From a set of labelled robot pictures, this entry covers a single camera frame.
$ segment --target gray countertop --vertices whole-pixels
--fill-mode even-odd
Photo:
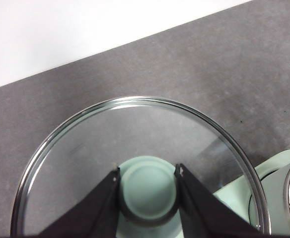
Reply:
[[[0,87],[0,236],[35,149],[107,99],[153,95],[207,114],[253,165],[290,148],[290,0],[254,0]]]

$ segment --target white background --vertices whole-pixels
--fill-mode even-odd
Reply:
[[[0,0],[0,86],[249,0]]]

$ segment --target metal rim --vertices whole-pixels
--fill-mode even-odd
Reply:
[[[10,226],[10,234],[12,237],[16,237],[18,235],[18,232],[21,229],[20,224],[18,224],[18,220],[19,220],[18,218],[21,215],[23,215],[20,213],[20,208],[24,206],[24,203],[25,203],[25,197],[23,197],[23,193],[25,191],[25,188],[27,188],[27,186],[29,185],[28,179],[30,178],[30,172],[32,172],[36,167],[38,168],[38,162],[40,162],[38,160],[40,159],[40,156],[42,155],[44,150],[47,148],[47,146],[50,144],[50,142],[56,137],[58,137],[60,132],[63,131],[66,127],[68,127],[77,119],[83,117],[84,115],[88,113],[94,112],[101,108],[105,108],[106,106],[111,105],[113,103],[119,104],[119,103],[140,102],[140,101],[166,104],[166,105],[177,107],[179,109],[183,109],[193,115],[196,115],[200,119],[204,120],[207,124],[211,125],[214,129],[216,129],[216,131],[219,132],[230,143],[230,145],[233,147],[233,149],[235,149],[235,151],[238,153],[238,155],[242,159],[242,162],[237,160],[238,164],[240,165],[244,175],[246,175],[249,178],[248,182],[250,183],[250,187],[252,188],[251,192],[255,197],[255,203],[258,210],[259,225],[260,225],[259,230],[265,234],[271,233],[269,212],[267,209],[267,202],[266,202],[266,198],[264,195],[261,182],[255,172],[255,169],[253,168],[250,161],[248,160],[246,154],[241,149],[239,144],[232,138],[231,135],[229,135],[220,125],[218,125],[215,121],[213,121],[208,116],[184,104],[181,104],[181,103],[169,100],[169,99],[165,99],[165,98],[160,98],[160,97],[132,96],[132,97],[122,97],[122,98],[107,100],[107,101],[92,105],[86,109],[83,109],[82,111],[76,113],[69,119],[65,120],[62,124],[60,124],[42,142],[42,144],[38,147],[38,149],[35,151],[35,153],[31,157],[31,160],[28,163],[23,173],[22,179],[20,181],[20,184],[17,190],[17,194],[15,197],[13,210],[12,210],[11,226]]]
[[[285,182],[284,182],[284,188],[283,188],[283,198],[284,198],[284,211],[286,213],[286,217],[288,218],[288,224],[290,226],[290,196],[289,196],[289,190],[290,190],[290,169],[286,175]]]

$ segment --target round knob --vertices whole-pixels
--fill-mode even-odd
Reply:
[[[167,222],[177,210],[173,172],[161,159],[131,165],[120,184],[120,205],[125,217],[142,226]]]

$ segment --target glass lid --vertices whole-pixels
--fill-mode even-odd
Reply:
[[[256,204],[252,225],[269,231],[256,172],[223,128],[201,112],[171,100],[125,97],[77,113],[40,145],[17,192],[11,235],[40,233],[111,170],[140,156],[184,164],[247,222],[252,198]]]

